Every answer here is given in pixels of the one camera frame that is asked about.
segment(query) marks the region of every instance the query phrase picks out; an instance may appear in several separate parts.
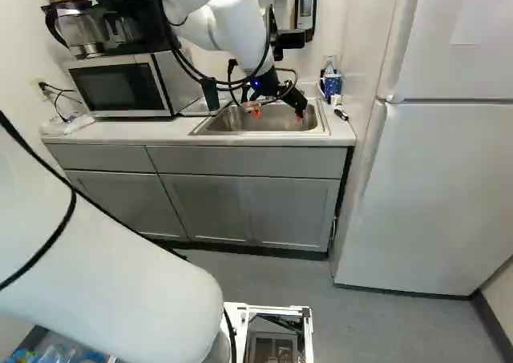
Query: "refrigerator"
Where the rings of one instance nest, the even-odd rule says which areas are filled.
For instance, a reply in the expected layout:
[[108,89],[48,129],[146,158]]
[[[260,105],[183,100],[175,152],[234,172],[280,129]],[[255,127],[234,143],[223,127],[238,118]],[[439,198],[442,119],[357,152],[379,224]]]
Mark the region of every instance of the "refrigerator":
[[513,0],[349,0],[336,284],[469,296],[513,254]]

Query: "white countertop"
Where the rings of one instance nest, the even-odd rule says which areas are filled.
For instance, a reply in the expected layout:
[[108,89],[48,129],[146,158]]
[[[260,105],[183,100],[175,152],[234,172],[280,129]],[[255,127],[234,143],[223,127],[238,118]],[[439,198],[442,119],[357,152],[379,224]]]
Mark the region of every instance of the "white countertop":
[[[312,97],[311,84],[300,84],[300,89]],[[171,121],[97,121],[64,136],[43,135],[44,143],[120,144],[120,145],[215,145],[215,146],[292,146],[292,147],[352,147],[356,136],[349,123],[335,115],[333,108],[322,103],[329,133],[304,135],[300,132],[259,135],[189,135],[205,119],[210,117],[181,117]]]

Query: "baseboard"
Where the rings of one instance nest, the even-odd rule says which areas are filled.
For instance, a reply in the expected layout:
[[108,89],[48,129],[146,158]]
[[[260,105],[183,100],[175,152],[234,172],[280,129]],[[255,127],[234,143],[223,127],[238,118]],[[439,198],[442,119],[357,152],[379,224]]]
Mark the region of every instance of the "baseboard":
[[513,344],[480,289],[473,295],[472,305],[504,361],[513,361]]
[[395,289],[383,289],[383,288],[371,288],[362,287],[359,285],[340,284],[334,283],[336,287],[352,289],[354,291],[364,291],[371,293],[380,293],[382,295],[395,295],[395,296],[409,296],[409,297],[423,297],[426,299],[441,299],[441,300],[465,300],[469,301],[471,296],[464,295],[443,295],[441,293],[424,293],[424,292],[413,292],[413,291],[398,291]]
[[286,259],[301,260],[328,260],[328,252],[302,251],[299,249],[267,248],[252,245],[237,245],[226,243],[208,242],[182,242],[173,240],[151,240],[153,244],[163,249],[174,249],[180,253],[180,249],[197,249],[201,251],[216,251],[227,253],[240,253],[243,255],[273,256]]

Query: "stainless steel sink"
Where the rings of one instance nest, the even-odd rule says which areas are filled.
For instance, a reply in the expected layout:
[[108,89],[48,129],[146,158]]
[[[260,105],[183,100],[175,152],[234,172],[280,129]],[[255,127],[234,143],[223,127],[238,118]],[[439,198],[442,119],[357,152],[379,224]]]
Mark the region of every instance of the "stainless steel sink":
[[261,107],[255,115],[231,105],[216,117],[205,120],[191,135],[258,135],[258,134],[312,134],[326,132],[324,111],[316,99],[309,100],[303,119],[298,119],[286,103]]

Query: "floor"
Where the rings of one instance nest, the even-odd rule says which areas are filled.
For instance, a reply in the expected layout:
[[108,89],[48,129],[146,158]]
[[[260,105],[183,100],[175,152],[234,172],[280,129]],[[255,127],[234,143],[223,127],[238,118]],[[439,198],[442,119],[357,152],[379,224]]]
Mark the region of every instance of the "floor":
[[335,288],[329,265],[180,251],[209,271],[226,301],[308,305],[316,363],[501,363],[471,304]]

